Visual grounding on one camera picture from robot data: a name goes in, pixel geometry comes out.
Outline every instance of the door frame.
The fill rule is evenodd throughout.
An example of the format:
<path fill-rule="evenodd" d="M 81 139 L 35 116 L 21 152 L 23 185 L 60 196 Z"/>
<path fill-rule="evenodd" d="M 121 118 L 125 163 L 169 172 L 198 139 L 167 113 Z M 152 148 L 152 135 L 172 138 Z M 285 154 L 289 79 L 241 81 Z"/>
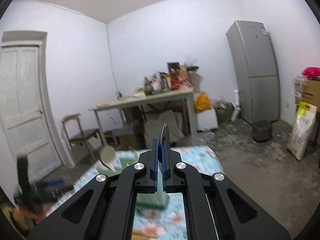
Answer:
<path fill-rule="evenodd" d="M 45 46 L 46 46 L 47 32 L 39 31 L 7 31 L 3 33 L 0 43 L 0 50 L 2 47 L 12 46 L 38 46 L 39 47 L 39 88 L 41 103 L 43 106 L 44 119 L 46 121 L 49 140 L 52 141 L 54 148 L 63 165 L 73 165 L 72 158 L 69 153 L 66 153 L 62 146 L 56 125 L 54 123 L 51 105 L 49 101 L 46 68 L 45 68 Z"/>

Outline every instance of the refrigerator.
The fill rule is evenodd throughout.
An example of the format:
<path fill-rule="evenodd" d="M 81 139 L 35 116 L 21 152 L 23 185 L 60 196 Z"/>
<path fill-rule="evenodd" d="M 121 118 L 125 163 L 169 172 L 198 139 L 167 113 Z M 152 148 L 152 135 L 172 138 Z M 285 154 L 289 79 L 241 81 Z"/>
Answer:
<path fill-rule="evenodd" d="M 241 117 L 279 119 L 279 74 L 271 39 L 258 22 L 235 21 L 227 32 L 238 83 Z"/>

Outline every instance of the orange plastic bag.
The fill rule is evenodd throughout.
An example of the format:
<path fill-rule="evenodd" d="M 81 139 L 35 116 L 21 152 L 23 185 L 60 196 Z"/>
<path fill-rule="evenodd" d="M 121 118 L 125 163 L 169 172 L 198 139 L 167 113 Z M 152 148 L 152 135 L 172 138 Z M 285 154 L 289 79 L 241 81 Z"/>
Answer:
<path fill-rule="evenodd" d="M 194 102 L 194 108 L 196 114 L 212 108 L 208 95 L 205 92 L 201 92 L 197 97 L 196 101 Z"/>

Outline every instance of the white door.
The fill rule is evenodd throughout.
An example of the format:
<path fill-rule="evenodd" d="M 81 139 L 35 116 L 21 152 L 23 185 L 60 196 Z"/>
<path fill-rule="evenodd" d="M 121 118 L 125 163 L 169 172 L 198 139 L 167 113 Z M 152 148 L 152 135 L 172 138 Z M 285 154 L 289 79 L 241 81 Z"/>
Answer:
<path fill-rule="evenodd" d="M 0 48 L 2 129 L 16 160 L 28 155 L 29 178 L 40 179 L 61 165 L 43 114 L 37 46 Z"/>

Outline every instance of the wooden chair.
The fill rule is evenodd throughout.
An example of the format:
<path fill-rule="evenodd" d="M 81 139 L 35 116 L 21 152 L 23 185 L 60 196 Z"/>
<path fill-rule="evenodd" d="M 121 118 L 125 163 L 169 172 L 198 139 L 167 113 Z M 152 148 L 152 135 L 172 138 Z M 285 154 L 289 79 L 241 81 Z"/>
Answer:
<path fill-rule="evenodd" d="M 69 115 L 66 115 L 65 117 L 63 117 L 62 120 L 61 120 L 64 132 L 66 133 L 67 140 L 69 142 L 72 154 L 73 154 L 74 158 L 76 159 L 76 162 L 77 162 L 76 164 L 77 165 L 79 165 L 79 160 L 78 160 L 77 156 L 75 155 L 75 152 L 73 151 L 72 144 L 75 144 L 75 143 L 82 144 L 82 143 L 84 143 L 84 145 L 86 146 L 88 152 L 90 153 L 90 155 L 91 155 L 91 157 L 92 157 L 92 159 L 94 161 L 96 159 L 94 158 L 93 152 L 89 148 L 88 140 L 93 136 L 96 138 L 97 137 L 97 133 L 98 133 L 99 137 L 100 137 L 100 140 L 102 142 L 102 145 L 103 145 L 103 141 L 102 141 L 102 138 L 100 136 L 99 129 L 95 128 L 95 129 L 83 130 L 82 127 L 81 127 L 81 124 L 80 124 L 79 116 L 80 116 L 80 114 L 69 114 Z M 76 120 L 77 123 L 78 123 L 79 130 L 80 130 L 80 133 L 78 133 L 77 135 L 73 136 L 72 138 L 69 137 L 67 129 L 66 129 L 66 123 L 68 121 L 70 121 L 70 120 Z"/>

